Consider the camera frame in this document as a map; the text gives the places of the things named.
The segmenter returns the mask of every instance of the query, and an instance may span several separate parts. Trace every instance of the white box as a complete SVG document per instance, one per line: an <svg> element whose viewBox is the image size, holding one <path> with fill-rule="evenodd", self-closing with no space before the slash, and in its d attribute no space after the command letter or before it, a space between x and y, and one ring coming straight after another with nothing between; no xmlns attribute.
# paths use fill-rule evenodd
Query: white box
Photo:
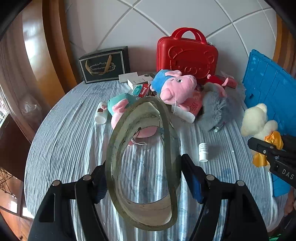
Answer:
<svg viewBox="0 0 296 241"><path fill-rule="evenodd" d="M129 77L128 86L133 90L136 85L148 84L148 82L150 82L151 80L153 80L153 78L148 74L140 75L137 78Z"/></svg>
<svg viewBox="0 0 296 241"><path fill-rule="evenodd" d="M128 78L137 78L138 73L137 72L132 72L132 73L127 73L127 74L120 74L118 75L119 77L119 82L124 83L128 81Z"/></svg>
<svg viewBox="0 0 296 241"><path fill-rule="evenodd" d="M194 114L192 114L189 111L182 110L179 106L172 105L171 111L173 114L177 115L178 117L180 117L181 119L183 119L189 123L193 123L195 120Z"/></svg>

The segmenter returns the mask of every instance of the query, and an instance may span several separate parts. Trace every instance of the blue plastic crate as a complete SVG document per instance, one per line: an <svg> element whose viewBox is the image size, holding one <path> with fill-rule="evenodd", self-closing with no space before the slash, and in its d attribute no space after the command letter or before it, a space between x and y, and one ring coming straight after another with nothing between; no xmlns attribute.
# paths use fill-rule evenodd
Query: blue plastic crate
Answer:
<svg viewBox="0 0 296 241"><path fill-rule="evenodd" d="M278 131L296 136L296 80L282 67L253 49L244 75L245 103L248 108L264 103L268 120L276 120ZM289 192L290 185L275 175L274 196Z"/></svg>

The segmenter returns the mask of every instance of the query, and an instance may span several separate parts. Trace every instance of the small white bottle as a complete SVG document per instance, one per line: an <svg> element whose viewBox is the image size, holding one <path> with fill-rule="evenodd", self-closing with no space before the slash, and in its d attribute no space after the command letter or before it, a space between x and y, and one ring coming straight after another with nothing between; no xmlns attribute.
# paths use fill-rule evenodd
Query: small white bottle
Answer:
<svg viewBox="0 0 296 241"><path fill-rule="evenodd" d="M96 109L94 121L95 121L95 123L97 123L99 125L103 125L107 122L107 118L108 118L107 103L100 102L97 109Z"/></svg>
<svg viewBox="0 0 296 241"><path fill-rule="evenodd" d="M200 156L200 162L207 162L207 155L209 153L209 149L207 146L207 143L200 143L198 145L198 152L199 152L199 156Z"/></svg>

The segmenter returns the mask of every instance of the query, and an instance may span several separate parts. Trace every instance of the red plush toy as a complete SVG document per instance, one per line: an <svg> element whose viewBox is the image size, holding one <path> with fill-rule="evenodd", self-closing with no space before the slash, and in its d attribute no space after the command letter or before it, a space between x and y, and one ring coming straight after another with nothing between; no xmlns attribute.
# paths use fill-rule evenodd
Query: red plush toy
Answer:
<svg viewBox="0 0 296 241"><path fill-rule="evenodd" d="M231 88L236 88L237 83L234 79L232 78L226 78L224 81L219 78L219 76L216 75L207 75L207 81L206 82L211 82L213 84L218 84L221 85L223 88L226 86L231 87Z"/></svg>
<svg viewBox="0 0 296 241"><path fill-rule="evenodd" d="M221 85L223 88L225 88L228 83L228 78L226 78L225 81L223 82L217 76L208 74L206 83L207 82L211 82L213 84L218 84L218 85Z"/></svg>

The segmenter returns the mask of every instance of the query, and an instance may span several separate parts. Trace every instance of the yellow bow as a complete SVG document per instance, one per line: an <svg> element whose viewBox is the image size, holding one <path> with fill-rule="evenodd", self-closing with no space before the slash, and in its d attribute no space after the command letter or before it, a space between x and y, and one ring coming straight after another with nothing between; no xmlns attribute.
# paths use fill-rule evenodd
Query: yellow bow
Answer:
<svg viewBox="0 0 296 241"><path fill-rule="evenodd" d="M278 131L274 131L269 136L266 136L264 141L275 145L278 150L281 150L284 146L284 143L281 139L281 134ZM264 167L269 165L269 162L266 160L265 155L256 152L253 157L253 164L256 167Z"/></svg>

